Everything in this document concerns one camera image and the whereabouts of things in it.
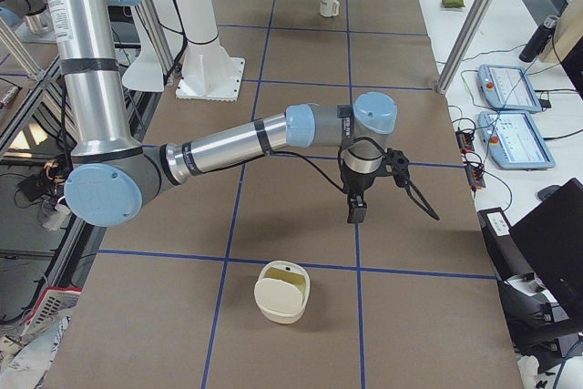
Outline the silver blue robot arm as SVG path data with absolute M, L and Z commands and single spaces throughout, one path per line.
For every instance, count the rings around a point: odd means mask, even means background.
M 280 114 L 180 145 L 144 147 L 131 135 L 108 7 L 141 0 L 47 0 L 78 138 L 65 184 L 82 220 L 112 227 L 133 219 L 160 193 L 191 176 L 229 169 L 281 148 L 338 150 L 348 220 L 363 221 L 365 191 L 378 177 L 409 187 L 404 154 L 387 147 L 397 106 L 368 92 L 351 105 L 301 104 Z

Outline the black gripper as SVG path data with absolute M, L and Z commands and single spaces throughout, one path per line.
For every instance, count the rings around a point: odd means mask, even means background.
M 360 173 L 347 166 L 341 166 L 343 192 L 347 195 L 348 223 L 360 224 L 364 222 L 367 212 L 364 193 L 373 185 L 376 177 L 376 170 L 370 173 Z

